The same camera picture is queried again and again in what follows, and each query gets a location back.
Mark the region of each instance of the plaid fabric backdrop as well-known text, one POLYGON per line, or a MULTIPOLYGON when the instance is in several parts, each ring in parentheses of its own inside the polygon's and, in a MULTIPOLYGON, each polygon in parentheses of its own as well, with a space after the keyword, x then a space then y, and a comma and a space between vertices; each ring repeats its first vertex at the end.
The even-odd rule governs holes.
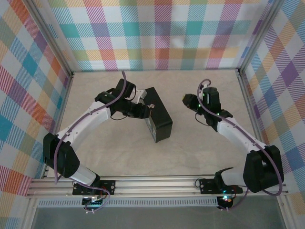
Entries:
POLYGON ((21 0, 0 0, 0 228, 16 228, 68 76, 21 0))
POLYGON ((272 2, 36 0, 81 71, 236 68, 272 2))
POLYGON ((286 0, 243 76, 266 143, 305 222, 305 1, 286 0))

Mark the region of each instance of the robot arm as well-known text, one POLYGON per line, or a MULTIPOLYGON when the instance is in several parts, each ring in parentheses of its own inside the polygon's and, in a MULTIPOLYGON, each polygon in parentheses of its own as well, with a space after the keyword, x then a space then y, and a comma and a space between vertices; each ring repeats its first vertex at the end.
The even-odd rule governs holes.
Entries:
POLYGON ((225 190, 229 186, 238 185, 247 186, 252 192, 256 193, 279 184, 278 177, 270 160, 268 160, 258 146, 265 149, 268 155, 272 158, 280 172, 281 180, 284 181, 279 149, 276 146, 267 146, 263 142, 252 137, 248 132, 240 127, 237 121, 233 118, 233 115, 221 108, 219 93, 216 88, 203 87, 201 93, 200 99, 205 108, 218 116, 226 118, 234 125, 206 112, 201 107, 197 96, 194 94, 185 95, 183 98, 184 105, 195 111, 197 114, 204 115, 206 123, 209 126, 226 137, 232 144, 237 146, 237 148, 246 154, 246 162, 243 171, 234 168, 226 168, 216 172, 214 182, 218 189, 225 190), (248 136, 254 139, 255 142, 251 142, 240 130, 244 131, 248 136))
MULTIPOLYGON (((92 187, 100 187, 100 177, 80 163, 75 151, 96 127, 98 127, 102 122, 108 120, 115 112, 122 112, 123 115, 128 117, 140 119, 147 118, 150 115, 149 107, 139 103, 139 101, 146 96, 146 91, 137 90, 136 86, 130 82, 127 82, 121 99, 108 107, 96 111, 103 105, 113 101, 120 94, 122 89, 123 79, 119 81, 116 88, 112 88, 107 92, 102 92, 95 98, 95 102, 92 103, 82 116, 80 116, 81 118, 87 114, 81 122, 78 121, 80 119, 78 118, 77 121, 57 134, 47 134, 43 139, 43 158, 45 164, 54 169, 55 149, 60 140, 64 138, 58 151, 58 173, 65 178, 71 178, 82 184, 92 187), (70 127, 76 122, 79 123, 69 131, 70 127)), ((91 191, 93 194, 98 192, 93 189, 91 191)))

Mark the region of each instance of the vent grille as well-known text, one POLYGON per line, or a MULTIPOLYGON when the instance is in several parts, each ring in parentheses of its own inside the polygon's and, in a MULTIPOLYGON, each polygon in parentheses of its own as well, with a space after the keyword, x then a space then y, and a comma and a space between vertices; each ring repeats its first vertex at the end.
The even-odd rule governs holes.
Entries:
MULTIPOLYGON (((106 207, 195 207, 217 206, 216 197, 197 198, 113 198, 106 204, 106 207)), ((40 208, 71 208, 82 207, 79 198, 58 198, 56 200, 40 199, 40 208)))

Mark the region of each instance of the beige floor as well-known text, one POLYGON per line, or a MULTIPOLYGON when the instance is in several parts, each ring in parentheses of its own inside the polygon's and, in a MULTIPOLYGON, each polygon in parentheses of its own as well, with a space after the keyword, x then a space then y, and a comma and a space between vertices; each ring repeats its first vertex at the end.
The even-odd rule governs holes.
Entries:
MULTIPOLYGON (((233 70, 146 71, 126 75, 138 89, 156 88, 173 120, 172 135, 155 143, 144 120, 110 119, 97 127, 77 151, 85 166, 100 176, 214 174, 226 167, 244 167, 244 153, 211 127, 196 122, 194 112, 182 103, 184 94, 195 94, 199 82, 210 78, 220 93, 223 109, 253 133, 233 70)), ((79 117, 98 93, 115 87, 121 77, 120 72, 76 73, 61 128, 79 117)))

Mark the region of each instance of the purple cable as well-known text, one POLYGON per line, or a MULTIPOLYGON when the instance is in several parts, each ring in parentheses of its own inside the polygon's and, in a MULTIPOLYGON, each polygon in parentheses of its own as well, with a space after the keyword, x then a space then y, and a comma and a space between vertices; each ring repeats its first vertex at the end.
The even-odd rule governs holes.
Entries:
MULTIPOLYGON (((125 72, 122 71, 122 74, 123 74, 123 78, 124 78, 124 84, 123 84, 123 89, 122 89, 121 93, 119 94, 119 96, 116 97, 116 98, 115 98, 114 100, 112 100, 111 102, 109 102, 109 103, 107 103, 107 104, 105 104, 105 105, 103 105, 103 106, 101 106, 101 107, 98 107, 98 108, 94 109, 93 111, 91 111, 91 112, 89 112, 89 113, 84 114, 82 117, 80 117, 80 118, 79 118, 79 119, 78 119, 78 120, 68 129, 67 133, 70 133, 70 132, 73 130, 73 128, 74 128, 75 126, 77 126, 77 124, 79 124, 79 123, 80 123, 84 118, 86 118, 87 116, 92 115, 94 112, 97 112, 97 111, 99 111, 99 110, 101 110, 101 109, 104 109, 105 107, 107 107, 107 106, 109 106, 109 105, 115 103, 116 101, 118 101, 118 100, 121 98, 121 96, 123 95, 123 93, 124 93, 124 91, 125 91, 126 84, 127 84, 125 72)), ((58 156, 58 151, 59 151, 59 148, 60 148, 62 142, 64 141, 64 139, 65 139, 66 137, 67 137, 66 134, 64 134, 64 135, 62 136, 61 140, 59 141, 59 143, 58 143, 57 146, 56 146, 55 153, 54 153, 54 176, 55 176, 55 184, 57 184, 57 182, 58 182, 58 175, 57 175, 57 156, 58 156)))
MULTIPOLYGON (((252 142, 252 144, 254 144, 256 147, 258 147, 258 148, 265 154, 265 156, 268 158, 268 160, 270 161, 270 163, 272 164, 272 166, 273 166, 273 168, 274 168, 274 170, 275 170, 275 173, 276 173, 276 176, 277 176, 278 182, 279 182, 279 190, 278 190, 277 193, 270 193, 270 192, 268 192, 268 191, 266 191, 266 190, 263 190, 263 192, 266 193, 266 194, 268 194, 268 195, 270 195, 270 196, 275 196, 275 197, 276 197, 276 196, 279 196, 279 195, 282 193, 282 190, 283 190, 283 183, 282 183, 282 179, 281 179, 280 172, 278 171, 275 162, 274 162, 273 159, 269 156, 269 154, 265 151, 265 149, 263 149, 259 144, 257 144, 256 141, 255 141, 253 138, 251 138, 242 128, 240 128, 238 125, 236 125, 235 123, 231 122, 230 120, 228 120, 228 119, 226 119, 226 118, 224 118, 224 117, 222 117, 222 116, 219 116, 219 115, 213 113, 212 111, 209 111, 209 110, 203 105, 203 103, 201 102, 201 99, 200 99, 200 90, 202 89, 202 84, 203 84, 205 81, 208 81, 208 82, 209 82, 208 86, 211 85, 211 83, 212 83, 210 79, 204 79, 204 80, 202 80, 201 83, 199 84, 198 89, 197 89, 197 99, 198 99, 198 102, 199 102, 200 106, 201 106, 207 113, 209 113, 209 114, 211 114, 211 115, 214 115, 214 116, 216 116, 216 117, 222 119, 223 121, 227 122, 228 124, 232 125, 232 126, 235 127, 236 129, 238 129, 246 138, 248 138, 248 139, 252 142)), ((241 202, 244 200, 244 198, 247 196, 248 191, 249 191, 249 189, 247 189, 246 194, 245 194, 244 197, 241 199, 241 201, 239 201, 238 204, 235 205, 235 207, 237 207, 238 205, 240 205, 240 203, 241 203, 241 202)))
POLYGON ((91 187, 91 186, 89 186, 89 185, 80 183, 80 182, 78 182, 77 180, 74 180, 74 179, 72 179, 72 178, 70 178, 70 179, 73 180, 74 182, 80 184, 81 186, 84 186, 84 187, 87 187, 87 188, 91 188, 91 189, 95 189, 95 190, 100 190, 100 191, 106 192, 106 193, 108 194, 107 200, 106 200, 106 201, 103 201, 103 204, 102 204, 101 206, 99 206, 97 209, 92 210, 92 213, 94 213, 94 212, 100 210, 102 207, 104 207, 105 204, 107 204, 107 203, 109 202, 109 200, 110 200, 110 192, 109 192, 108 190, 106 190, 106 189, 104 189, 104 188, 101 188, 101 187, 91 187))

